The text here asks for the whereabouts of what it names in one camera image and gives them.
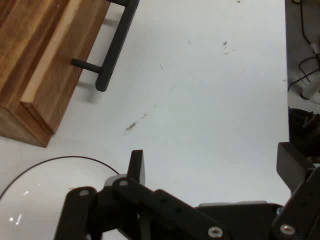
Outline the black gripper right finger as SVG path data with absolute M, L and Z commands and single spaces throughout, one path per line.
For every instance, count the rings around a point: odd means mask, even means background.
M 320 167 L 290 142 L 277 147 L 276 171 L 291 196 L 271 225 L 274 240 L 320 238 Z

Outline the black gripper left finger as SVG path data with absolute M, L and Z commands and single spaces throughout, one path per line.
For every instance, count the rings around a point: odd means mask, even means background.
M 56 240 L 100 240 L 118 230 L 130 240 L 224 240 L 226 228 L 163 190 L 144 185 L 142 150 L 134 150 L 125 175 L 109 178 L 102 190 L 70 190 L 55 231 Z

